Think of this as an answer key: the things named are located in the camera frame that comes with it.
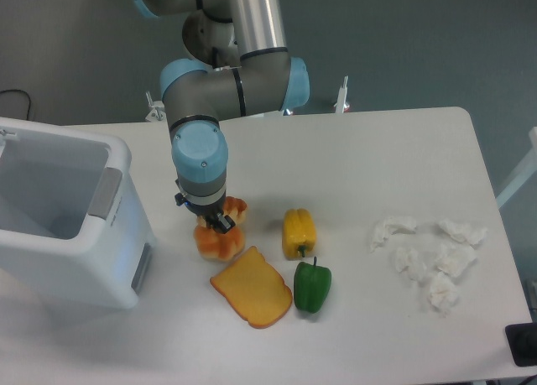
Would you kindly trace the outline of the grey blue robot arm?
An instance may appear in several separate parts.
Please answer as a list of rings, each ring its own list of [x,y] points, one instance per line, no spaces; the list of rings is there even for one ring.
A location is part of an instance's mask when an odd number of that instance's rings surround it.
[[[279,0],[133,0],[150,18],[188,13],[204,49],[167,64],[159,84],[177,172],[178,206],[219,233],[235,221],[224,212],[228,146],[220,123],[301,107],[310,96],[305,62],[289,55]]]

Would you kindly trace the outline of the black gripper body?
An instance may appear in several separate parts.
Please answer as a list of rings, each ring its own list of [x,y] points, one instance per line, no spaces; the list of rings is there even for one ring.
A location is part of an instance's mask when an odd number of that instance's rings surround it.
[[[202,216],[209,222],[209,216],[217,212],[223,212],[223,204],[226,197],[226,185],[223,184],[220,189],[209,195],[192,195],[184,189],[180,181],[175,181],[179,192],[175,195],[175,204],[177,206],[186,206],[186,208],[197,216]]]

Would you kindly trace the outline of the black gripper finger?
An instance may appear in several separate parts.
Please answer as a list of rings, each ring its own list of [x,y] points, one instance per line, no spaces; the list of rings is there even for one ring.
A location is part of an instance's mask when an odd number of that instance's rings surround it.
[[[235,226],[235,221],[222,212],[209,216],[209,227],[220,234],[228,233]]]

